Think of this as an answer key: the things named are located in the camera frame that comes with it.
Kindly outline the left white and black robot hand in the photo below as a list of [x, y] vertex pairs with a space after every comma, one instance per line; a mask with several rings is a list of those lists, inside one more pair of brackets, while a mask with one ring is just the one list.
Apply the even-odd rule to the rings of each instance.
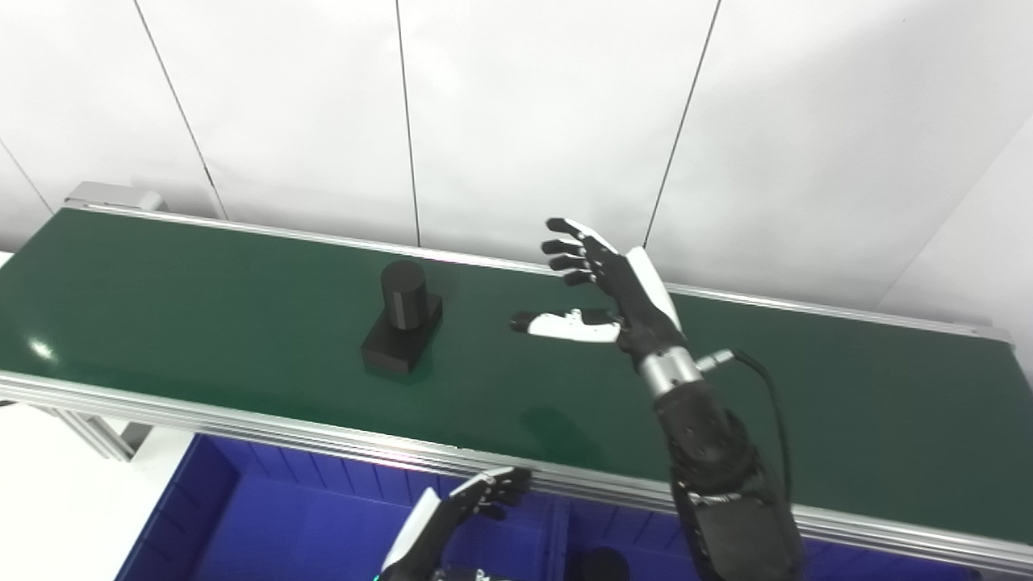
[[505, 520], [506, 507], [521, 504], [531, 486], [528, 468], [505, 466], [486, 470], [439, 496], [428, 487], [413, 504], [392, 548], [383, 560], [377, 580], [480, 580], [481, 570], [471, 574], [446, 573], [442, 555], [458, 527], [475, 515], [495, 521]]

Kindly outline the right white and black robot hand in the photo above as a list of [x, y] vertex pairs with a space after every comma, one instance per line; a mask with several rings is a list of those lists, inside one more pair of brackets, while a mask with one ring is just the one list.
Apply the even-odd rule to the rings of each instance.
[[540, 246], [550, 268], [561, 273], [566, 286], [597, 286], [613, 299], [615, 309], [520, 311], [509, 323], [514, 332], [617, 345], [635, 365], [650, 354], [687, 348], [671, 296], [645, 248], [620, 253], [603, 236], [568, 218], [550, 218], [546, 227], [560, 234]]

